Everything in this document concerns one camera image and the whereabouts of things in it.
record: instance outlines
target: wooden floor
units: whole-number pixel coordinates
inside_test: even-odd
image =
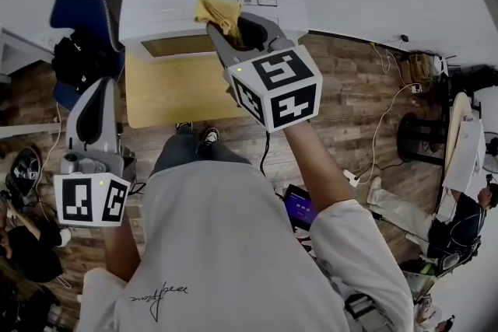
[[[321,96],[320,114],[313,120],[313,126],[329,148],[338,164],[354,172],[365,170],[372,162],[372,137],[381,114],[389,107],[394,94],[400,89],[401,82],[397,68],[384,74],[381,60],[368,44],[359,44],[351,40],[307,35],[302,43],[313,56],[324,77]],[[2,87],[0,115],[7,124],[49,123],[57,116],[55,102],[52,99],[54,73],[50,65],[40,64],[17,72],[12,77],[12,84]],[[125,83],[120,82],[122,90],[122,109],[126,121]],[[437,116],[437,107],[428,107],[425,100],[413,96],[409,89],[399,94],[392,108],[386,115],[377,133],[376,162],[380,167],[400,163],[397,156],[395,134],[398,122],[407,112],[422,116]],[[65,122],[68,113],[61,111]],[[232,150],[249,158],[259,165],[265,149],[265,132],[250,118],[210,121],[221,131],[221,139]],[[45,166],[40,182],[43,201],[54,205],[52,177],[58,173],[60,159],[65,152],[65,126],[61,139]],[[138,179],[146,181],[163,143],[174,132],[174,127],[131,129],[124,126],[123,141],[135,151],[138,157]],[[24,145],[37,146],[43,159],[48,149],[54,144],[57,135],[30,135],[11,138],[0,142],[7,157],[0,161],[0,172],[6,173],[16,153]],[[267,177],[278,192],[285,190],[289,183],[303,183],[293,155],[282,132],[272,134],[268,157],[265,161]],[[370,171],[363,174],[365,181]],[[383,172],[374,170],[374,176],[383,178],[383,186],[399,194],[420,207],[431,211],[437,199],[440,167],[424,163],[403,164],[391,167]],[[356,189],[356,198],[365,203],[369,184]],[[128,215],[132,222],[139,249],[143,251],[142,233],[142,198],[135,195],[128,199]],[[397,229],[380,223],[389,247],[397,260],[404,260],[416,254],[416,246],[404,238]],[[72,327],[79,316],[79,304],[76,296],[82,291],[83,275],[89,269],[103,266],[103,243],[98,229],[71,228],[72,241],[58,250],[64,278],[71,284],[71,289],[62,288],[58,283],[47,286],[61,300],[64,306],[62,323]],[[4,260],[0,267],[6,274],[8,270]]]

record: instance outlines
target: black stool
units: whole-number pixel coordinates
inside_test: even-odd
[[[423,133],[422,128],[430,128],[430,133]],[[414,113],[406,114],[401,120],[396,136],[398,156],[404,162],[412,160],[444,166],[444,158],[419,154],[420,142],[431,146],[446,146],[448,126],[442,120],[427,121],[419,119]]]

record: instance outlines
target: seated person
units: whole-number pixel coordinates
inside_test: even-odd
[[[17,223],[22,224],[8,232],[5,230],[7,221],[7,206],[0,204],[0,255],[33,282],[49,282],[62,274],[61,262],[52,250],[54,246],[65,246],[71,239],[69,229],[60,230],[46,222],[35,223],[21,211],[6,201],[9,210],[15,216]]]
[[[490,183],[478,195],[478,201],[467,195],[451,191],[457,202],[453,220],[443,223],[436,215],[428,215],[411,202],[405,201],[382,189],[381,178],[375,177],[370,186],[366,201],[370,210],[382,215],[386,220],[410,232],[416,238],[423,254],[441,257],[448,253],[471,246],[481,231],[486,211],[498,204],[498,184]]]
[[[443,312],[433,304],[430,295],[415,306],[413,313],[415,315],[414,332],[448,332],[453,327],[454,316],[449,320],[441,321]]]

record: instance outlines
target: jeans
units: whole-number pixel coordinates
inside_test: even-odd
[[[195,132],[186,126],[182,126],[164,145],[150,176],[161,170],[202,160],[251,164],[247,159],[229,150],[220,142],[213,142],[199,151],[198,144]]]

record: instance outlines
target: person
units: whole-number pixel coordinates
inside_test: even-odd
[[[414,314],[414,332],[448,332],[453,327],[454,316],[446,321],[441,321],[443,312],[433,304],[430,295],[416,305]]]
[[[477,201],[452,190],[456,210],[453,219],[445,223],[437,220],[435,214],[428,215],[415,204],[384,190],[381,182],[377,176],[370,185],[366,199],[370,210],[411,233],[422,252],[429,257],[438,258],[472,246],[479,236],[486,212],[498,204],[498,184],[488,183],[479,192]]]
[[[18,226],[6,231],[7,211]],[[49,282],[62,274],[61,261],[52,250],[71,239],[69,229],[59,231],[51,223],[35,224],[14,208],[10,200],[0,204],[0,255],[23,277],[33,282]]]
[[[370,212],[312,124],[284,133],[319,212],[318,264],[263,174],[215,128],[199,148],[192,125],[179,124],[146,185],[143,257],[126,215],[102,228],[106,270],[85,275],[80,329],[348,331],[345,300],[364,294],[391,330],[412,332],[408,284]]]

